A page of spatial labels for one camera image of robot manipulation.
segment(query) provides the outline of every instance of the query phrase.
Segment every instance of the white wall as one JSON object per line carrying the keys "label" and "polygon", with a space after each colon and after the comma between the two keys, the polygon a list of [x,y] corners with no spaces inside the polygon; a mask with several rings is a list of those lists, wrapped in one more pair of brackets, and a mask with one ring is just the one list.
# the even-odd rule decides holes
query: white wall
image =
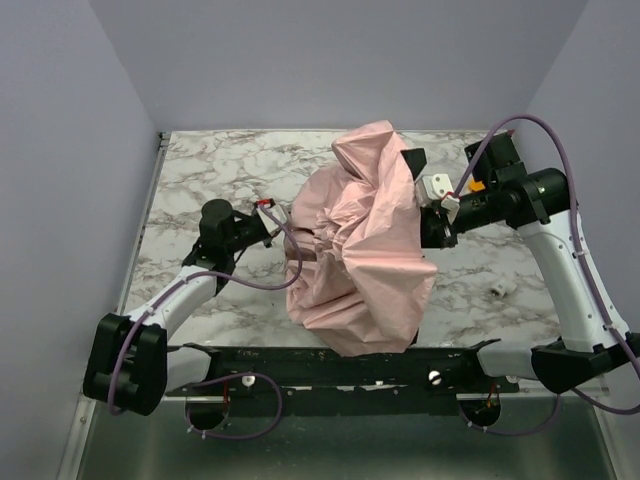
{"label": "white wall", "polygon": [[86,0],[0,15],[0,478],[55,478],[155,128]]}
{"label": "white wall", "polygon": [[442,129],[524,109],[586,0],[91,3],[163,129]]}
{"label": "white wall", "polygon": [[[563,140],[594,259],[635,331],[640,331],[639,19],[637,0],[591,0],[528,109],[548,120]],[[517,130],[531,165],[558,165],[541,131],[528,125]],[[630,407],[640,403],[640,382],[630,368],[621,370],[609,377],[613,400]],[[620,425],[640,469],[640,417]]]}

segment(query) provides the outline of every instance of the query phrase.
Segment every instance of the black bracket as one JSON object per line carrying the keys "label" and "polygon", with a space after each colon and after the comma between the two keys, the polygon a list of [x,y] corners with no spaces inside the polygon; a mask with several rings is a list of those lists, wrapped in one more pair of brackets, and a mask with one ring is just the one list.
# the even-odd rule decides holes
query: black bracket
{"label": "black bracket", "polygon": [[[627,344],[638,356],[640,334],[628,333]],[[553,393],[564,393],[587,380],[618,368],[629,359],[618,344],[596,352],[567,350],[562,340],[532,350],[531,365],[542,384]]]}
{"label": "black bracket", "polygon": [[[110,313],[96,330],[82,384],[83,393],[107,401],[113,369],[133,322]],[[160,403],[167,386],[167,331],[158,325],[142,325],[133,339],[117,379],[115,405],[149,415]]]}
{"label": "black bracket", "polygon": [[[236,252],[259,242],[271,246],[271,236],[255,208],[252,215],[245,215],[222,199],[204,204],[199,230],[200,236],[183,260],[183,266],[197,265],[231,275],[236,267],[233,258]],[[218,278],[216,295],[227,283],[228,280]]]}

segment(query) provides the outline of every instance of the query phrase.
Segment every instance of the bolt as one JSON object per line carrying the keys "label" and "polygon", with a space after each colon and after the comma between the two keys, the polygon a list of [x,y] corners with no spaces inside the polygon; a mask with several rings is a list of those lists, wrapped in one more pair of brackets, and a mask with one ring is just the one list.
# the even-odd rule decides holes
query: bolt
{"label": "bolt", "polygon": [[253,375],[247,375],[247,376],[242,377],[242,384],[245,387],[250,387],[254,383],[256,383],[256,377],[254,377]]}
{"label": "bolt", "polygon": [[440,385],[442,383],[442,377],[440,376],[440,372],[437,370],[431,370],[429,372],[429,382],[431,385]]}

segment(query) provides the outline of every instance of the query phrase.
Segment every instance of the pink fabric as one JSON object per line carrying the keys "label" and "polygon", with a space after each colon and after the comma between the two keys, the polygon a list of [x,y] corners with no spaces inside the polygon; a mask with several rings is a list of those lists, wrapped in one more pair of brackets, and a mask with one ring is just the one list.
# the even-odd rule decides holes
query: pink fabric
{"label": "pink fabric", "polygon": [[[387,121],[365,125],[332,144],[339,164],[315,172],[291,211],[304,254],[287,290],[291,320],[344,356],[402,352],[415,337],[436,266],[422,258],[420,211]],[[287,278],[297,268],[286,247]]]}

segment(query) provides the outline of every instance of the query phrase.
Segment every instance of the marble surface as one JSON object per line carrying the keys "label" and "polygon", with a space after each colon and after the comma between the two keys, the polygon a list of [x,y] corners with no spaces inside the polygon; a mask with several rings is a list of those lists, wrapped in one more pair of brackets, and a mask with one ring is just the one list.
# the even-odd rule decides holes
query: marble surface
{"label": "marble surface", "polygon": [[[339,131],[175,132],[161,172],[135,268],[127,310],[150,299],[179,271],[198,236],[201,206],[224,198],[248,212],[257,198],[288,206],[319,167],[334,162],[330,144]],[[403,132],[423,147],[425,172],[449,173],[455,184],[466,160],[463,148],[480,133]],[[259,282],[283,281],[282,238],[267,250],[250,248],[235,274]],[[467,346],[502,338],[537,341],[559,334],[557,317],[533,257],[506,226],[492,225],[460,237],[453,250],[425,250],[436,263],[436,287],[420,328],[420,346]],[[501,277],[517,290],[503,299],[489,291]],[[286,313],[285,294],[230,283],[178,330],[170,343],[323,346]]]}

